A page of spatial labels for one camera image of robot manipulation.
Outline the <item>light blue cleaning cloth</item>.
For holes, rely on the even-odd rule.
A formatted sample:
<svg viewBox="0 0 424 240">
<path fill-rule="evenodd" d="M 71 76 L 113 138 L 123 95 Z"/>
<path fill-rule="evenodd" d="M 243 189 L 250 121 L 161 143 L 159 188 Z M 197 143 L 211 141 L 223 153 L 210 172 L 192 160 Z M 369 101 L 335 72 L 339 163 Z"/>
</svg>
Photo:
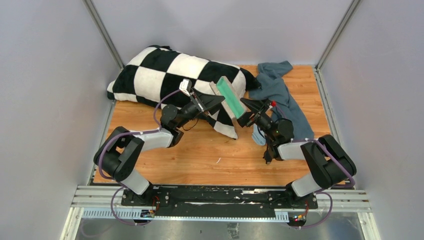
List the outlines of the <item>light blue cleaning cloth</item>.
<svg viewBox="0 0 424 240">
<path fill-rule="evenodd" d="M 252 125 L 253 133 L 251 135 L 253 141 L 259 145 L 259 146 L 265 146 L 266 145 L 266 138 L 265 134 L 262 130 L 260 130 L 259 126 L 257 124 Z"/>
</svg>

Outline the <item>black white checkered pillow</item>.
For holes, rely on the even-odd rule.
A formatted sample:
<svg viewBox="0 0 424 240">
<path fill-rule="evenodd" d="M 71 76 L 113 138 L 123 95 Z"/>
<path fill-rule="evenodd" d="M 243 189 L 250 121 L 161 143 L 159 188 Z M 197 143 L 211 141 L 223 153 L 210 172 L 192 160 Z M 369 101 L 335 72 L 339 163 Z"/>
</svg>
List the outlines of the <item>black white checkered pillow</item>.
<svg viewBox="0 0 424 240">
<path fill-rule="evenodd" d="M 151 45 L 129 61 L 106 89 L 107 98 L 161 108 L 174 105 L 181 109 L 190 98 L 176 92 L 180 83 L 190 80 L 195 90 L 213 94 L 210 83 L 226 77 L 239 97 L 259 89 L 261 84 L 248 70 L 230 63 L 209 60 L 169 46 Z"/>
</svg>

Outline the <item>grey glasses case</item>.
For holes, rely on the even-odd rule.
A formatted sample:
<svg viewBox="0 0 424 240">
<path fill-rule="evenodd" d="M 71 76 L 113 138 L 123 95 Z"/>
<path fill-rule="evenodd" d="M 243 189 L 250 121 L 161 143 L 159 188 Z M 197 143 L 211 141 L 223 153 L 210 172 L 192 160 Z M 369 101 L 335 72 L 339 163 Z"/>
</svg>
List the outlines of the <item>grey glasses case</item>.
<svg viewBox="0 0 424 240">
<path fill-rule="evenodd" d="M 226 76 L 221 76 L 217 83 L 210 82 L 209 86 L 215 95 L 224 97 L 221 105 L 232 120 L 240 119 L 247 112 L 247 107 Z"/>
</svg>

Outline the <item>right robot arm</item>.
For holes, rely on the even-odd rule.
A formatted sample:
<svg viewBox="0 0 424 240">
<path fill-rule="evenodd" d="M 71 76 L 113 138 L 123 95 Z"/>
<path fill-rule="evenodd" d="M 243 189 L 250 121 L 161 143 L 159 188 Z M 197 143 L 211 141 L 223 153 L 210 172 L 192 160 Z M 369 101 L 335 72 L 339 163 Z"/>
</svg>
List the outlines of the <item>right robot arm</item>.
<svg viewBox="0 0 424 240">
<path fill-rule="evenodd" d="M 272 120 L 269 107 L 276 104 L 270 100 L 241 98 L 248 111 L 238 118 L 242 127 L 256 125 L 265 138 L 266 164 L 273 160 L 304 160 L 309 173 L 286 186 L 285 201 L 292 209 L 298 209 L 306 196 L 332 187 L 351 188 L 355 185 L 357 168 L 341 145 L 327 134 L 317 139 L 294 140 L 294 126 L 287 118 Z"/>
</svg>

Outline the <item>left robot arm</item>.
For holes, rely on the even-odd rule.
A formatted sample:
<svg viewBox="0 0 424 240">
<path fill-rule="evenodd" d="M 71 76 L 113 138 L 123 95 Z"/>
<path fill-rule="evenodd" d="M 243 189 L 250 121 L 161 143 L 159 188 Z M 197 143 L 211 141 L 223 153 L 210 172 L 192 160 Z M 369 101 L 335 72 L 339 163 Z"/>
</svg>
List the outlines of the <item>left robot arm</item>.
<svg viewBox="0 0 424 240">
<path fill-rule="evenodd" d="M 201 93 L 193 90 L 190 101 L 182 108 L 168 104 L 161 110 L 159 126 L 145 131 L 130 131 L 122 126 L 113 130 L 93 158 L 99 173 L 131 190 L 140 206 L 149 206 L 153 193 L 152 183 L 143 177 L 135 165 L 142 152 L 171 148 L 184 135 L 181 128 L 200 115 L 214 113 L 225 100 L 224 96 Z"/>
</svg>

